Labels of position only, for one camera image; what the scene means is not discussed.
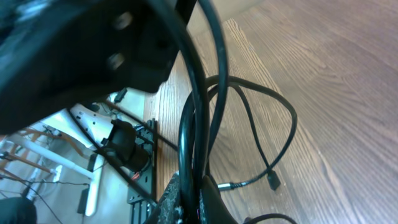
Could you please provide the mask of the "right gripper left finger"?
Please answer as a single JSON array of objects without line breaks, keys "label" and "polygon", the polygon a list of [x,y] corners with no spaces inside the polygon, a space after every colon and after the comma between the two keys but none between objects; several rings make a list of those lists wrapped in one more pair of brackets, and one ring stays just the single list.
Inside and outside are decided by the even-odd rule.
[{"label": "right gripper left finger", "polygon": [[180,177],[176,172],[170,179],[158,204],[146,220],[146,224],[181,224],[183,207],[180,193]]}]

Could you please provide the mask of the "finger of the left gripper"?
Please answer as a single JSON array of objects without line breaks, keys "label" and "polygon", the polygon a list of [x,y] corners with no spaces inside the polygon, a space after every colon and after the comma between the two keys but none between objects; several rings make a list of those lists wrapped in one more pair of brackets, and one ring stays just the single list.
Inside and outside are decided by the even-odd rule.
[{"label": "finger of the left gripper", "polygon": [[147,1],[1,1],[1,132],[125,87],[155,93],[178,53]]}]

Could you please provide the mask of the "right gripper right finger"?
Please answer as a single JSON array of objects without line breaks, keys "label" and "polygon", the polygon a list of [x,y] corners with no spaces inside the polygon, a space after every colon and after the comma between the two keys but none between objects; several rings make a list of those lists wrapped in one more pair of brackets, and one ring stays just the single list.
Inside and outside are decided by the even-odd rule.
[{"label": "right gripper right finger", "polygon": [[223,203],[218,189],[207,175],[202,178],[199,206],[201,224],[237,224]]}]

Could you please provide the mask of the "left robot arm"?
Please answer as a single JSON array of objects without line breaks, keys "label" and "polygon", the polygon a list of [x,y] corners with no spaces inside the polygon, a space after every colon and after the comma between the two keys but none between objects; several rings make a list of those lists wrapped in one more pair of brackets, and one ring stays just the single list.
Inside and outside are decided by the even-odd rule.
[{"label": "left robot arm", "polygon": [[195,1],[2,1],[1,135],[74,168],[72,161],[24,139],[20,131],[45,124],[96,153],[85,213],[96,209],[104,162],[139,171],[151,160],[126,121],[86,104],[134,88],[155,93],[180,51],[167,25],[186,27]]}]

